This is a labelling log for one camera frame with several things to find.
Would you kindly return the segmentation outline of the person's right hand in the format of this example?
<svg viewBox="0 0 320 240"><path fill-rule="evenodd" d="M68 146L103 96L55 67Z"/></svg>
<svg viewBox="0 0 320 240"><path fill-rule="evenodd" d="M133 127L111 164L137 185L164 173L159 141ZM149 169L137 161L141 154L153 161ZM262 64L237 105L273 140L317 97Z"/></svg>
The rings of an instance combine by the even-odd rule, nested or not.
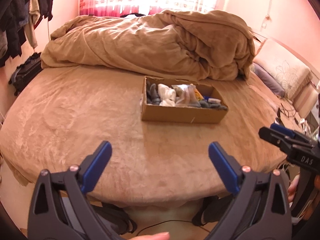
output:
<svg viewBox="0 0 320 240"><path fill-rule="evenodd" d="M289 188L287 190L289 203L291 203L293 201L293 199L294 199L294 196L295 196L295 193L296 193L296 189L297 189L297 185L298 185L298 182L299 182L299 178L300 178L300 174L296 175L295 178L293 179L293 181L291 182L291 184L289 185ZM304 216L303 216L303 220L308 220L312 216L312 214L315 211L317 205L319 204L319 200L320 200L320 196L319 196L320 178L319 178L319 175L317 175L316 178L315 178L314 186L315 186L315 189L317 190L317 195L314 198L314 200L311 203L311 205L305 211Z"/></svg>

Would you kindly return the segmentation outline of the person's left hand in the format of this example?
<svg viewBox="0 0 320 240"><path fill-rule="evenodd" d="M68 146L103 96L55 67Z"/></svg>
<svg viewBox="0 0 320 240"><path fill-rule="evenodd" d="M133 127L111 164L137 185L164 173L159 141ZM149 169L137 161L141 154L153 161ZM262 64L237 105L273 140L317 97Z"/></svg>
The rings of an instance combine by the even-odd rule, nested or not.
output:
<svg viewBox="0 0 320 240"><path fill-rule="evenodd" d="M130 240L169 240L169 239L170 239L169 232L161 232L154 235L136 236Z"/></svg>

